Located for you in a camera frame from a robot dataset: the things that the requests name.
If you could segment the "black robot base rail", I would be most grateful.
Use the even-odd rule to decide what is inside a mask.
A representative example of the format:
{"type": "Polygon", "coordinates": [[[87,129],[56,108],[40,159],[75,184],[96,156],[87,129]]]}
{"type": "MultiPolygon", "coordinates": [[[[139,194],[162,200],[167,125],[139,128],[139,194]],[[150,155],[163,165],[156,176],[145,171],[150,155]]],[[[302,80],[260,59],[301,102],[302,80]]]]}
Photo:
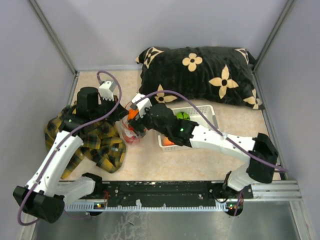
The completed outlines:
{"type": "Polygon", "coordinates": [[[222,181],[103,181],[98,190],[83,200],[106,201],[109,207],[214,207],[239,192],[222,181]]]}

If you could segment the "green striped toy melon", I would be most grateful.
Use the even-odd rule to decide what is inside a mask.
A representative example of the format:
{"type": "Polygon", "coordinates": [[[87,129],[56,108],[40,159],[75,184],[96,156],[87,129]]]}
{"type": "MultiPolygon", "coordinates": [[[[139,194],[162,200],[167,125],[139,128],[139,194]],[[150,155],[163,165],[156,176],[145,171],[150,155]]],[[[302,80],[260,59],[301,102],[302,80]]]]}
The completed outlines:
{"type": "Polygon", "coordinates": [[[175,116],[177,117],[177,119],[188,120],[188,121],[191,120],[189,114],[184,111],[178,112],[175,116]]]}

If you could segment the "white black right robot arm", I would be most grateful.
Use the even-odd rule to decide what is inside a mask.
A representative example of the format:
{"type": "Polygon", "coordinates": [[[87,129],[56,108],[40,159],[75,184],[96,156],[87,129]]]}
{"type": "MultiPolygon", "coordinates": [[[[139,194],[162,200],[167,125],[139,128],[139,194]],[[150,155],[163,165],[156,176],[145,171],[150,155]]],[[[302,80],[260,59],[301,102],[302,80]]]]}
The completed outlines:
{"type": "Polygon", "coordinates": [[[144,115],[136,113],[128,119],[128,125],[137,134],[155,130],[175,145],[213,150],[242,160],[243,165],[226,176],[223,192],[229,198],[235,198],[244,187],[255,182],[273,181],[278,151],[264,133],[256,137],[218,133],[212,127],[178,118],[162,103],[148,107],[144,115]]]}

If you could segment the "orange peach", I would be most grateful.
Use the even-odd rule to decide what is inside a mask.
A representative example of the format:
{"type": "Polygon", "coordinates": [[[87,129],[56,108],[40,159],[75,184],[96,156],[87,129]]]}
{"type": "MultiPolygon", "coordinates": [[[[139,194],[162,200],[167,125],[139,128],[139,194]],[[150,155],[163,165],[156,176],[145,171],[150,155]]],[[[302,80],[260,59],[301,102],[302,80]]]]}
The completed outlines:
{"type": "Polygon", "coordinates": [[[170,141],[168,137],[164,136],[162,138],[162,145],[166,147],[166,146],[172,146],[174,145],[174,143],[170,141]]]}

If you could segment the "clear zip bag orange zipper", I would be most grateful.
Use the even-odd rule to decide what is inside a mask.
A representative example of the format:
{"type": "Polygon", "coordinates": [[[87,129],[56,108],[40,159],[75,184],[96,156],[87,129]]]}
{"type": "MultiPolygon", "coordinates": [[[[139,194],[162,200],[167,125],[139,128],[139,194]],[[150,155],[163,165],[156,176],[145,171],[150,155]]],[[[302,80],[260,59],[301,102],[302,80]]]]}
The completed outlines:
{"type": "MultiPolygon", "coordinates": [[[[133,108],[131,107],[131,105],[132,105],[132,103],[131,103],[131,101],[129,101],[129,102],[125,105],[125,108],[126,108],[127,110],[133,109],[133,108]]],[[[140,116],[139,116],[139,114],[138,114],[138,115],[137,115],[134,119],[132,119],[132,120],[137,120],[137,119],[139,119],[139,118],[140,118],[140,116]]],[[[141,141],[141,139],[142,139],[142,138],[146,135],[146,133],[147,133],[147,129],[146,129],[146,128],[144,128],[142,132],[135,132],[134,128],[129,124],[128,115],[125,116],[125,117],[120,121],[120,128],[121,128],[121,136],[122,136],[122,138],[123,138],[123,131],[124,131],[125,129],[134,132],[137,136],[139,136],[140,141],[141,141]]]]}

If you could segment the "orange tangerine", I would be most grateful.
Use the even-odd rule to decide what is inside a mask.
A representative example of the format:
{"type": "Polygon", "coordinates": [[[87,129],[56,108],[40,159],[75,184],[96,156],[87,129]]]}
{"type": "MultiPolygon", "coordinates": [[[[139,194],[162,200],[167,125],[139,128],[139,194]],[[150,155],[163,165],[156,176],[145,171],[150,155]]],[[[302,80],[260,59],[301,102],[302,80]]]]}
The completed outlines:
{"type": "Polygon", "coordinates": [[[127,121],[130,121],[130,120],[134,119],[138,114],[139,114],[139,110],[138,109],[130,108],[128,110],[127,121]]]}

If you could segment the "red apple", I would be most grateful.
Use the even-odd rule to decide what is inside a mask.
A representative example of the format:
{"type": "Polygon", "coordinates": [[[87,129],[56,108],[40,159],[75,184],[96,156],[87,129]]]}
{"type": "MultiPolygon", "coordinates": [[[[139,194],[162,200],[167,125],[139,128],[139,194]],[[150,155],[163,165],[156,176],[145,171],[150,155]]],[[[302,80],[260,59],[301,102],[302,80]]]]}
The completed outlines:
{"type": "Polygon", "coordinates": [[[140,141],[140,137],[128,129],[125,129],[123,131],[122,136],[124,140],[129,144],[138,143],[140,141]]]}

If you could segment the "white perforated plastic basket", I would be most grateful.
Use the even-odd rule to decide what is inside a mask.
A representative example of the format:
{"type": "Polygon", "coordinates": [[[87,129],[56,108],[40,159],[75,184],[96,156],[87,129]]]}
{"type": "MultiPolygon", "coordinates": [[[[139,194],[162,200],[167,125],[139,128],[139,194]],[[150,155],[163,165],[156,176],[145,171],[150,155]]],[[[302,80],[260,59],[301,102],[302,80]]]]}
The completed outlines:
{"type": "MultiPolygon", "coordinates": [[[[213,124],[217,129],[219,129],[217,118],[215,115],[215,111],[211,105],[200,105],[197,106],[197,108],[200,110],[200,112],[209,120],[211,124],[213,124]]],[[[176,115],[178,112],[186,112],[190,116],[190,120],[193,122],[197,122],[199,125],[205,126],[207,128],[213,129],[205,120],[204,118],[199,114],[198,111],[196,111],[192,106],[189,107],[176,107],[171,108],[173,111],[173,114],[176,115]]],[[[170,145],[170,146],[163,146],[162,139],[164,135],[159,134],[158,135],[158,144],[163,152],[172,152],[172,151],[179,151],[179,150],[188,150],[190,147],[187,146],[179,146],[179,145],[170,145]]]]}

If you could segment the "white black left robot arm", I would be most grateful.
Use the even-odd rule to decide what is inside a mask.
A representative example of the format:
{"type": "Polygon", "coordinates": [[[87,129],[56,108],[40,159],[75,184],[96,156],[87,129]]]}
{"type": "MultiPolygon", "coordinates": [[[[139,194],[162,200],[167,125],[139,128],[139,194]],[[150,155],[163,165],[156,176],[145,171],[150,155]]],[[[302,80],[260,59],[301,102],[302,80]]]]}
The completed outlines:
{"type": "Polygon", "coordinates": [[[54,223],[67,205],[84,196],[101,197],[102,178],[92,173],[84,173],[66,187],[58,183],[83,159],[93,161],[108,173],[120,169],[126,144],[120,138],[116,122],[127,113],[112,87],[102,84],[98,88],[81,88],[76,102],[48,122],[44,130],[48,154],[39,169],[25,186],[14,189],[19,212],[54,223]]]}

